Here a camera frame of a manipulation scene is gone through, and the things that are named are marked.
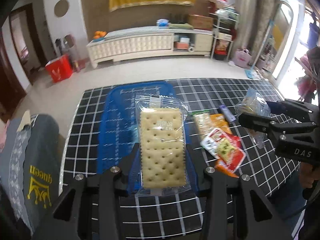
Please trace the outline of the person's right hand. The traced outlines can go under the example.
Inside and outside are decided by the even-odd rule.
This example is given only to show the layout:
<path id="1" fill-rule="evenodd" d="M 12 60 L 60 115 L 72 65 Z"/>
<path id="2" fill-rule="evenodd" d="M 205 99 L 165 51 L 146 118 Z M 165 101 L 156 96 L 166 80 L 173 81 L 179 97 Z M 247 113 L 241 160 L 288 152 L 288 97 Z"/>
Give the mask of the person's right hand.
<path id="1" fill-rule="evenodd" d="M 308 163 L 300 163 L 299 181 L 302 188 L 312 188 L 313 182 L 320 179 L 320 171 Z"/>

